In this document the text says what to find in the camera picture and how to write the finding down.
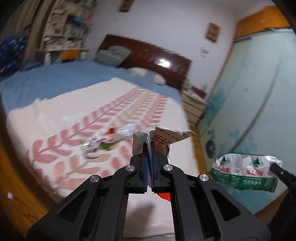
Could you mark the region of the blue bed sheet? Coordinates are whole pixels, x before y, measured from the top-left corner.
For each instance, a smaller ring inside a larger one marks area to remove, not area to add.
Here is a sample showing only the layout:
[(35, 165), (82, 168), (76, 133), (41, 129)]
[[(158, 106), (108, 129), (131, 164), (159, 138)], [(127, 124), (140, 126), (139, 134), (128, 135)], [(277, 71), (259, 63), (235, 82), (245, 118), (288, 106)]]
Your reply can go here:
[(29, 106), (38, 98), (54, 98), (114, 77), (182, 102), (179, 91), (171, 86), (154, 84), (151, 78), (134, 76), (124, 68), (86, 60), (44, 65), (14, 73), (1, 81), (1, 106), (4, 114), (8, 115), (13, 109)]

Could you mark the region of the grey striped pillow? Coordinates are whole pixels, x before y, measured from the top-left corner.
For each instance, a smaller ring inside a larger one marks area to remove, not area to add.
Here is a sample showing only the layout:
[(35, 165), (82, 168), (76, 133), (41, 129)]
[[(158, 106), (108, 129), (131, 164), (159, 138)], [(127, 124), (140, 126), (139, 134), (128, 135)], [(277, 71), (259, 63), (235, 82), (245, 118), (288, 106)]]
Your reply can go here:
[(132, 51), (123, 46), (111, 46), (107, 50), (99, 50), (94, 60), (102, 65), (118, 67)]

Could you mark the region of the cluttered wooden bookshelf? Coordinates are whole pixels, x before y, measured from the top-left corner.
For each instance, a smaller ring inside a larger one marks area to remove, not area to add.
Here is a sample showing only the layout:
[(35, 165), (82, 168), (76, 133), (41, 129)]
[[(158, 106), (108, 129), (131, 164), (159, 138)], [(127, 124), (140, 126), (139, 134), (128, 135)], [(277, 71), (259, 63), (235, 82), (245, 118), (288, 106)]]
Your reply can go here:
[(35, 60), (41, 64), (86, 60), (85, 39), (96, 5), (97, 1), (54, 1)]

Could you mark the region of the white pink wrapper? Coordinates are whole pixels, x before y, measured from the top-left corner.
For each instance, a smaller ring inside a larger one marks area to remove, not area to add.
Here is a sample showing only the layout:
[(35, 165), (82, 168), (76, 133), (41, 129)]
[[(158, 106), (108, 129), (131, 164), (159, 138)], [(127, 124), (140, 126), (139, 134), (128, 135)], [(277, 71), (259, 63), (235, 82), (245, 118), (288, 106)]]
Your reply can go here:
[(83, 153), (84, 153), (86, 158), (94, 159), (94, 158), (98, 157), (98, 155), (99, 155), (97, 153), (97, 151), (100, 148), (100, 144), (102, 143), (102, 140), (94, 138), (94, 139), (91, 139), (91, 140), (88, 140), (88, 141), (91, 142), (90, 147), (82, 148), (82, 150), (83, 150)]

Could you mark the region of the white blue pillow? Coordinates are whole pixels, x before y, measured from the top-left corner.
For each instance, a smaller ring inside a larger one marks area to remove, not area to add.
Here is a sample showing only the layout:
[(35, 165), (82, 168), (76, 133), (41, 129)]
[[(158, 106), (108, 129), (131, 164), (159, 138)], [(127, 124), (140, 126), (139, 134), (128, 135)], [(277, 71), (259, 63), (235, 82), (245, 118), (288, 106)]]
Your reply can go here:
[(153, 82), (154, 84), (158, 84), (158, 85), (166, 84), (166, 79), (162, 75), (145, 68), (133, 67), (133, 68), (129, 68), (128, 72), (131, 75), (146, 78), (150, 82)]

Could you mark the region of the blue patterned wardrobe door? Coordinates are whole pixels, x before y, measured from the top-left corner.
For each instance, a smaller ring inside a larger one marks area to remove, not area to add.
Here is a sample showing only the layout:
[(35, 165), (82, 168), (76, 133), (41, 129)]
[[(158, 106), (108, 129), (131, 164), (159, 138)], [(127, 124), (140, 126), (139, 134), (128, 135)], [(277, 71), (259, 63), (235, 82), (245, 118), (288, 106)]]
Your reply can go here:
[(295, 33), (234, 43), (198, 124), (206, 169), (228, 153), (270, 155), (295, 173)]

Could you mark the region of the green fuzzy scrap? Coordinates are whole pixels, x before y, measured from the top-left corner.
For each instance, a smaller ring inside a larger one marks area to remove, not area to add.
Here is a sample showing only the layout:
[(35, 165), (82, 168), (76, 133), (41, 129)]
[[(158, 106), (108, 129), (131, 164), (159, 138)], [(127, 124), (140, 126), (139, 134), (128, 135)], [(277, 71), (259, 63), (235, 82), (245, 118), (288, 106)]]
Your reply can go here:
[(112, 147), (115, 145), (115, 143), (101, 143), (100, 144), (100, 148), (102, 150), (106, 150), (106, 151), (110, 151), (112, 149)]

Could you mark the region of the cream bedside drawer cabinet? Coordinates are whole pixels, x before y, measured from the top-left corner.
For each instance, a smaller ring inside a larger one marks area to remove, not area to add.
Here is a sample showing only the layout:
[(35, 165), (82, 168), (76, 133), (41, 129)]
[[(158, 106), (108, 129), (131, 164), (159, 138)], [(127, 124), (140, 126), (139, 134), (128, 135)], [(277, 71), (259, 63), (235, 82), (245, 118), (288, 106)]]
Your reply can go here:
[(182, 90), (181, 99), (190, 125), (196, 126), (203, 118), (207, 102), (188, 90)]

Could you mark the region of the red trash bag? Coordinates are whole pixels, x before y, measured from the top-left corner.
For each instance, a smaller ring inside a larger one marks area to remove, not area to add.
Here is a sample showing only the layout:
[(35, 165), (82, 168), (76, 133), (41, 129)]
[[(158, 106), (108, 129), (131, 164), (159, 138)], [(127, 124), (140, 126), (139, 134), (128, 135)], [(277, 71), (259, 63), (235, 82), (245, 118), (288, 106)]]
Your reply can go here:
[(170, 193), (158, 193), (158, 196), (166, 201), (171, 201)]

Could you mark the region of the dark red wooden headboard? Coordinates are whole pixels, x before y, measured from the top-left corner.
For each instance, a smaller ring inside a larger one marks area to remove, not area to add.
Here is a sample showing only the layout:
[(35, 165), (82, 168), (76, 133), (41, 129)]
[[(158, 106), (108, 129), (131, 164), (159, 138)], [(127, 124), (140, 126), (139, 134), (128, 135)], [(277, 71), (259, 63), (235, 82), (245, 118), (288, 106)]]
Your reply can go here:
[(182, 89), (191, 66), (190, 59), (150, 43), (111, 34), (106, 35), (97, 50), (107, 50), (112, 46), (126, 47), (131, 51), (120, 67), (151, 70), (162, 75), (167, 85)]

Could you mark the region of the green white plastic wrapper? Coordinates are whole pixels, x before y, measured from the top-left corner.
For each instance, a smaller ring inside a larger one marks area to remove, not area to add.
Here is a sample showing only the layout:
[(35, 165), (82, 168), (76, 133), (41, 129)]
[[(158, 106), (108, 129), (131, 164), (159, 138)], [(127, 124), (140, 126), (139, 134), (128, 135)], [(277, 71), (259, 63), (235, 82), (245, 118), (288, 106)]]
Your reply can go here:
[(216, 159), (211, 176), (238, 190), (258, 190), (274, 192), (278, 183), (271, 165), (282, 166), (282, 161), (274, 156), (230, 153)]

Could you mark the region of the dark blue star fabric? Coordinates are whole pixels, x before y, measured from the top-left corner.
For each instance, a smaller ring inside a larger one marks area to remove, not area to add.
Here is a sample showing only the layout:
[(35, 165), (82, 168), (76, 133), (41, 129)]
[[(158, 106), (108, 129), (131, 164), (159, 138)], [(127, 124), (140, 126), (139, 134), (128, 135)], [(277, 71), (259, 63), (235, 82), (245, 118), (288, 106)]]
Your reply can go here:
[(15, 73), (28, 43), (25, 36), (10, 36), (1, 42), (1, 77)]

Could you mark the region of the top wooden picture frame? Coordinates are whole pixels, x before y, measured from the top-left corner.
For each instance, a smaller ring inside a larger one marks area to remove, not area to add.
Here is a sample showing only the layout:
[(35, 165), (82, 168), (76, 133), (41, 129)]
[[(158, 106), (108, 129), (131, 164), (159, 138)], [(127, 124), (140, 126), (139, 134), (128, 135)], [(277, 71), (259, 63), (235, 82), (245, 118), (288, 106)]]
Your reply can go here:
[(122, 0), (118, 8), (119, 12), (128, 12), (133, 5), (134, 0)]

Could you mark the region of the torn paper snack wrapper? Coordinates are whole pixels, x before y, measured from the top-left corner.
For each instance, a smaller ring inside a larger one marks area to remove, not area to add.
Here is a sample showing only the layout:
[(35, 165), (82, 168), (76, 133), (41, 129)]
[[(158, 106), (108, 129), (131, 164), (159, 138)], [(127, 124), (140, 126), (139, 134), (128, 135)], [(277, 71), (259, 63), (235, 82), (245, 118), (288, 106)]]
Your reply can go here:
[(196, 161), (192, 136), (195, 133), (191, 130), (179, 131), (161, 126), (150, 126), (135, 132), (132, 136), (132, 154), (142, 152), (144, 143), (154, 143), (156, 149), (170, 148), (169, 159), (173, 163)]

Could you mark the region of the white wall switch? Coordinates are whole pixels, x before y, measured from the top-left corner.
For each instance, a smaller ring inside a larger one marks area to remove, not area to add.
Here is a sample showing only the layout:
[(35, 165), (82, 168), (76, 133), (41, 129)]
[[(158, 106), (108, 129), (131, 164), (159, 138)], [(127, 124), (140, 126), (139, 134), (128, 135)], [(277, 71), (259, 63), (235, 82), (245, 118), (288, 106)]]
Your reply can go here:
[(210, 50), (205, 49), (204, 47), (202, 47), (202, 48), (200, 49), (200, 51), (201, 51), (201, 57), (202, 57), (202, 58), (206, 58), (206, 57), (210, 54)]

